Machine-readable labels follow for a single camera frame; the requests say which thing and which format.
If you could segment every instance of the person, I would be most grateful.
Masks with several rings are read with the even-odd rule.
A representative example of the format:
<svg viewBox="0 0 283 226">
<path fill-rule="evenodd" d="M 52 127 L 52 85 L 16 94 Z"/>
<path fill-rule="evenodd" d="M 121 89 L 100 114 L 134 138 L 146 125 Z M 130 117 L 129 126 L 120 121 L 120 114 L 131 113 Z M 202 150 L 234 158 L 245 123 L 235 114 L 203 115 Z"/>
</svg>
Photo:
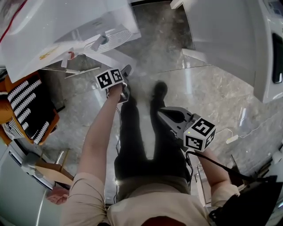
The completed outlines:
<svg viewBox="0 0 283 226">
<path fill-rule="evenodd" d="M 63 226 L 207 226 L 209 211 L 197 197 L 191 196 L 186 162 L 173 134 L 157 117 L 164 107 L 167 86 L 158 82 L 150 103 L 150 117 L 155 132 L 152 160 L 146 158 L 139 128 L 135 99 L 130 96 L 121 108 L 121 148 L 115 160 L 119 185 L 118 203 L 108 210 L 104 205 L 106 155 L 111 127 L 122 86 L 110 89 L 109 97 L 86 135 L 77 175 L 64 204 Z M 203 155 L 217 161 L 207 148 Z M 228 173 L 221 167 L 199 158 L 211 186 L 211 206 L 221 207 L 234 194 Z"/>
</svg>

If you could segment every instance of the beige shirt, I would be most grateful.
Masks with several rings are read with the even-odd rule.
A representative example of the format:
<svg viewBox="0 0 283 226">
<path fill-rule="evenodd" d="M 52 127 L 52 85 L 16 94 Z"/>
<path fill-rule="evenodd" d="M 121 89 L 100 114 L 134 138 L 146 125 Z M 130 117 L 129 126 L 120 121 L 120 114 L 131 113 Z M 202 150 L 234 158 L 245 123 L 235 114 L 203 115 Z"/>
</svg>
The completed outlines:
<svg viewBox="0 0 283 226">
<path fill-rule="evenodd" d="M 236 186 L 222 186 L 214 192 L 211 205 L 221 207 L 234 194 L 239 194 Z M 96 226 L 106 222 L 111 226 L 140 226 L 150 218 L 167 216 L 187 226 L 208 226 L 208 214 L 197 197 L 164 184 L 141 186 L 106 211 L 102 181 L 91 174 L 79 173 L 64 204 L 61 225 Z"/>
</svg>

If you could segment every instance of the black pants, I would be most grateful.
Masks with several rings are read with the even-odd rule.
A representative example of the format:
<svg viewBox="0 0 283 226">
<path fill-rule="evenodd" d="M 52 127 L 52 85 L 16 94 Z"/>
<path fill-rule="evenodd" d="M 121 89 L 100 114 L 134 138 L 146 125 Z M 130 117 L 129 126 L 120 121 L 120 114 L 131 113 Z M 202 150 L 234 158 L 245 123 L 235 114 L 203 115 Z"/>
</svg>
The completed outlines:
<svg viewBox="0 0 283 226">
<path fill-rule="evenodd" d="M 184 155 L 174 141 L 174 135 L 162 124 L 157 111 L 165 107 L 164 101 L 153 99 L 150 103 L 150 118 L 155 133 L 153 160 L 145 155 L 139 126 L 136 101 L 130 97 L 121 109 L 121 149 L 115 159 L 115 174 L 118 180 L 136 176 L 176 176 L 190 180 Z"/>
</svg>

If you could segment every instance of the red string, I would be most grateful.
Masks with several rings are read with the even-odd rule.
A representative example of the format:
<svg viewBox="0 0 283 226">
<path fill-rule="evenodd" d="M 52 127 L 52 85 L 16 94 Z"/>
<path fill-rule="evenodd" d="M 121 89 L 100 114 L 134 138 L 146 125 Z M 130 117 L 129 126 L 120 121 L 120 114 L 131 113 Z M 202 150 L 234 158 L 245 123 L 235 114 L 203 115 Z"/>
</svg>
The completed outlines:
<svg viewBox="0 0 283 226">
<path fill-rule="evenodd" d="M 0 38 L 0 43 L 2 42 L 2 39 L 4 38 L 5 34 L 8 32 L 8 30 L 10 29 L 10 26 L 12 25 L 12 22 L 14 20 L 14 18 L 17 16 L 18 12 L 23 8 L 23 6 L 25 5 L 25 3 L 27 2 L 27 0 L 25 0 L 21 6 L 17 9 L 17 11 L 15 12 L 15 14 L 13 15 L 10 23 L 9 23 L 9 26 L 7 27 L 7 29 L 5 30 L 5 32 L 3 33 L 3 35 L 1 36 Z"/>
</svg>

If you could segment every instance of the shoe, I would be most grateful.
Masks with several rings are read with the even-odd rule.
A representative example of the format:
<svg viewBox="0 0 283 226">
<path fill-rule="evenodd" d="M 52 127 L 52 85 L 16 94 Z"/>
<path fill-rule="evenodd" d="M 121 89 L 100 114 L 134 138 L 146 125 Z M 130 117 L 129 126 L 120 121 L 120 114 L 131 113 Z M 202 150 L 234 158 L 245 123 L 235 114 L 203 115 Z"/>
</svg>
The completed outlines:
<svg viewBox="0 0 283 226">
<path fill-rule="evenodd" d="M 157 82 L 153 89 L 153 98 L 164 100 L 168 92 L 168 87 L 165 82 Z"/>
</svg>

